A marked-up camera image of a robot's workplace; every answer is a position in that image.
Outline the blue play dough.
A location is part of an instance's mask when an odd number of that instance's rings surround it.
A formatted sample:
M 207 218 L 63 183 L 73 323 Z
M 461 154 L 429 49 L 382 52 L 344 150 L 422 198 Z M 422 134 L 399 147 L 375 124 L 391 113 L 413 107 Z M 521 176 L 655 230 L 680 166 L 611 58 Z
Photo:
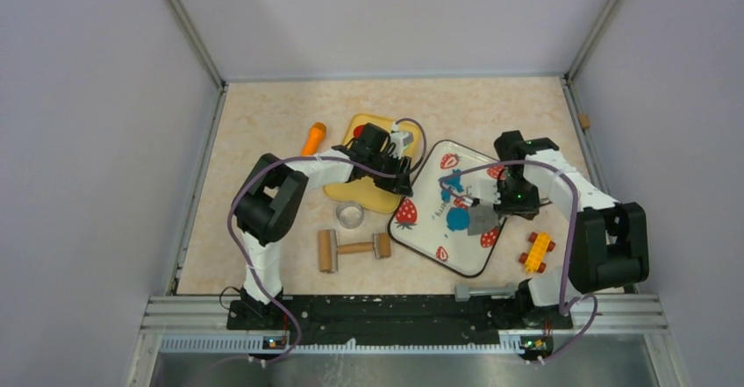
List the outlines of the blue play dough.
M 467 230 L 470 225 L 469 210 L 461 207 L 450 208 L 446 215 L 446 223 L 450 231 Z

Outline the blue dough scraps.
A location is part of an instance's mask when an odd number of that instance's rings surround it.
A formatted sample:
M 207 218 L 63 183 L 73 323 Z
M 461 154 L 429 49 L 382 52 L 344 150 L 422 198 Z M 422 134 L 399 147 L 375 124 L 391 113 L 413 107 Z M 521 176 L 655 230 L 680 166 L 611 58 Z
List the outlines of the blue dough scraps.
M 447 203 L 455 199 L 462 199 L 465 189 L 461 184 L 461 171 L 456 168 L 452 170 L 450 175 L 442 177 L 440 179 L 440 187 L 440 198 L 443 202 Z

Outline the silver tape roll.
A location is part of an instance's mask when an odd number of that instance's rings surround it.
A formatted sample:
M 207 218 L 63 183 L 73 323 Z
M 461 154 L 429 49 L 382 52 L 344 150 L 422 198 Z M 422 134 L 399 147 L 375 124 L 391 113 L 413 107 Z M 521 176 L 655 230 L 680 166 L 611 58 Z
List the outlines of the silver tape roll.
M 341 227 L 355 229 L 364 220 L 364 209 L 354 201 L 346 201 L 336 207 L 335 215 Z

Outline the white strawberry enamel tray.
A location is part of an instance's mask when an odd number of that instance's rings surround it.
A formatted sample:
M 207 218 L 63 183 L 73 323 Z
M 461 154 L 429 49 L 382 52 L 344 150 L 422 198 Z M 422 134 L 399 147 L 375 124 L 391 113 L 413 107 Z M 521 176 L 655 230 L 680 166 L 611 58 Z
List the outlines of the white strawberry enamel tray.
M 506 228 L 507 217 L 499 216 L 500 226 L 475 236 L 467 230 L 447 229 L 446 215 L 450 208 L 474 207 L 462 199 L 443 202 L 440 198 L 440 179 L 453 169 L 464 171 L 496 160 L 453 140 L 440 140 L 429 151 L 419 174 L 412 183 L 413 195 L 405 197 L 392 213 L 387 231 L 392 240 L 412 252 L 443 266 L 459 276 L 480 276 L 493 255 L 503 259 L 504 274 L 517 279 L 521 270 L 510 241 L 499 240 Z M 493 178 L 497 168 L 484 169 L 461 176 L 464 189 L 476 178 Z

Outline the wooden roller tool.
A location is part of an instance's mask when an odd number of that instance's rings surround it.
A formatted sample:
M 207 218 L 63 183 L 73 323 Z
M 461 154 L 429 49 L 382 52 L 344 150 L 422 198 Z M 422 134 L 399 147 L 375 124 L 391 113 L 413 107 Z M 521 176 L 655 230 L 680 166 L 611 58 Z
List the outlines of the wooden roller tool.
M 377 260 L 392 256 L 390 236 L 387 233 L 375 233 L 369 241 L 340 244 L 333 229 L 318 232 L 318 270 L 332 274 L 338 271 L 338 259 L 344 254 L 371 253 Z

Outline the brown handled scraper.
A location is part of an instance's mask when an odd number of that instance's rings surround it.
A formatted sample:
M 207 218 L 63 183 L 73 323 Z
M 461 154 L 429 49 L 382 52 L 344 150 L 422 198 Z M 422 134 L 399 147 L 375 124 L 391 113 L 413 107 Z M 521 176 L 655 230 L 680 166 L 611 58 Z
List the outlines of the brown handled scraper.
M 469 207 L 468 216 L 468 236 L 481 235 L 500 226 L 500 218 L 490 205 L 479 204 L 474 207 Z

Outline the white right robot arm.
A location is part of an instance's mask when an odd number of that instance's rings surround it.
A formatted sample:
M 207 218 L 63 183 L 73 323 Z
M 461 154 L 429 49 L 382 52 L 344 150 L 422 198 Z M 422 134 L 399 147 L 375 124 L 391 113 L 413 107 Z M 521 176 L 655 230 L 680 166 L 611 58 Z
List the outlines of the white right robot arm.
M 497 213 L 532 220 L 545 197 L 569 222 L 563 264 L 518 286 L 514 314 L 521 325 L 537 327 L 550 307 L 566 314 L 574 299 L 647 280 L 647 215 L 638 203 L 601 191 L 549 138 L 525 140 L 510 131 L 494 148 L 505 172 L 497 182 Z

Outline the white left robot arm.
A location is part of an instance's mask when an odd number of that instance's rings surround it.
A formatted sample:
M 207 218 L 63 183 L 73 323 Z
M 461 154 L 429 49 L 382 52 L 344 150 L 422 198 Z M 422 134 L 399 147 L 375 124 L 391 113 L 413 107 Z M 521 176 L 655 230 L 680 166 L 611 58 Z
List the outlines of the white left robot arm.
M 367 123 L 350 141 L 325 152 L 285 159 L 264 154 L 256 162 L 231 203 L 227 229 L 246 262 L 240 297 L 258 327 L 270 328 L 281 318 L 282 240 L 304 195 L 368 177 L 381 190 L 409 197 L 415 167 L 405 152 L 413 141 L 413 134 L 398 123 L 389 129 Z

